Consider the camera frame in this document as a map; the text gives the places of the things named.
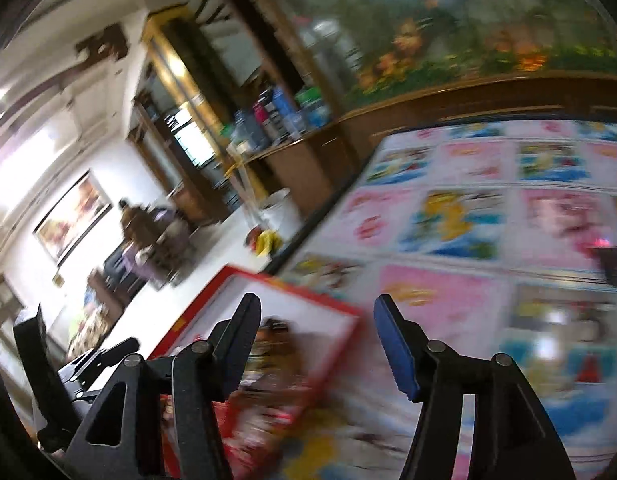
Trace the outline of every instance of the white floor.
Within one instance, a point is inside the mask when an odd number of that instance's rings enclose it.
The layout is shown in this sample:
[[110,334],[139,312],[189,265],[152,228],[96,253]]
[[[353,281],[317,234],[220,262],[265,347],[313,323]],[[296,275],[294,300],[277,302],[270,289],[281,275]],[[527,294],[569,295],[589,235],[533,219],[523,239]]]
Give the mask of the white floor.
[[[128,337],[135,337],[140,341],[140,354],[146,358],[223,266],[231,264],[252,272],[262,270],[269,259],[255,256],[244,247],[249,230],[240,208],[222,224],[196,232],[192,241],[198,248],[198,264],[192,273],[177,286],[167,285],[155,290],[151,285],[145,285],[130,302],[102,347],[111,348]],[[113,368],[105,370],[92,389],[102,388],[112,372]]]

